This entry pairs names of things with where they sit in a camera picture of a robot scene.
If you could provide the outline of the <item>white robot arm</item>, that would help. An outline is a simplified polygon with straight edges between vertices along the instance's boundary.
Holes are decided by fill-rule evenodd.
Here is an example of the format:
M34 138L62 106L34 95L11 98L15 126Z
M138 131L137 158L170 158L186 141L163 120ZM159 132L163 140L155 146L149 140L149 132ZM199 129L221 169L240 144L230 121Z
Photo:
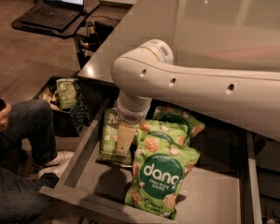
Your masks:
M158 99L280 142L280 72L177 66L152 39L119 56L111 77L127 114L146 114Z

